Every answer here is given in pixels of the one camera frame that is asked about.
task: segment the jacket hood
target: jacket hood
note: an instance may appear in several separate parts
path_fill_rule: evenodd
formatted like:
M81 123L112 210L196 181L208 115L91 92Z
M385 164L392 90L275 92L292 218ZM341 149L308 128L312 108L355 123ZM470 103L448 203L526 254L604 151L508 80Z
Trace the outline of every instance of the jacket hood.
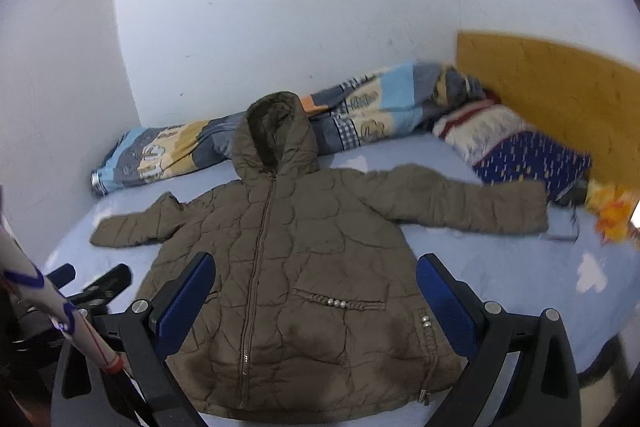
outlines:
M298 96L281 91L253 103L236 129L231 159L244 182L317 171L316 136Z

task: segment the headboard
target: headboard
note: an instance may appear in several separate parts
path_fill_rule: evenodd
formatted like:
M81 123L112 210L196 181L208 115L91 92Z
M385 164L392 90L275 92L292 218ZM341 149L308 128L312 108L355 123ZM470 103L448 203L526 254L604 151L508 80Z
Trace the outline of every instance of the headboard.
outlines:
M602 182L640 188L640 71L557 42L460 32L458 68L554 139L593 157Z

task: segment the patterned pillow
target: patterned pillow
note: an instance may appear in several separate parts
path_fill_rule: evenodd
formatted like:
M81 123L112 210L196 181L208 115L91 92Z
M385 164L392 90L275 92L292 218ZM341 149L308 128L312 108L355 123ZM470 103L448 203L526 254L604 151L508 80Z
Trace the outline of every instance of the patterned pillow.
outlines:
M492 100L467 103L440 118L433 134L452 146L483 182L540 180L551 201L591 167L588 153L559 144Z

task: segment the puffer coat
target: puffer coat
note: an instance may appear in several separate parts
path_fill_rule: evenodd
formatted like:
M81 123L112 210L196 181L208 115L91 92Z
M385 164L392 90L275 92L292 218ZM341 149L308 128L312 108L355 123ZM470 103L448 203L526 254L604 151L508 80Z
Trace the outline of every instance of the puffer coat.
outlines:
M145 212L105 219L91 239L104 247L165 241L141 298L198 251L215 258L212 291L168 359L204 413L341 421L450 387L460 359L418 290L397 222L546 229L538 182L464 184L416 165L366 174L319 168L314 133L290 92L249 108L232 161L239 180L190 203L164 194Z

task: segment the bed sheet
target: bed sheet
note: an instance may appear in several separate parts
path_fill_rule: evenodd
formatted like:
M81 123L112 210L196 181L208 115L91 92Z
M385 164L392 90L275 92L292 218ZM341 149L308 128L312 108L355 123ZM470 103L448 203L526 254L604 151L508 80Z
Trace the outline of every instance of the bed sheet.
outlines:
M479 183L474 172L449 146L431 134L385 140L321 157L324 167L362 171L391 169L405 163L421 164L451 178ZM88 238L97 223L113 214L143 210L168 190L180 201L188 201L236 178L231 162L225 161L203 171L110 194L65 236L48 258L44 271L63 263L73 264L76 279L63 289L66 295L71 295L116 264L129 265L133 272L132 285L111 304L113 312L123 311L155 259L159 245L121 250L92 247ZM553 222L564 218L566 216L556 213L550 217ZM436 253L453 277L468 283L482 301L495 300L507 311L521 314L538 315L548 307L557 309L567 329L576 367L582 371L639 306L640 253L631 244L601 246L590 214L579 210L578 221L580 235L575 243L425 229L418 225L402 225L402 231L416 257ZM505 364L505 377L494 389L477 425L487 425L497 410L513 363L510 357ZM349 424L350 427L421 426L441 399L441 396L434 397L429 407L412 403ZM211 416L206 420L217 426L236 424Z

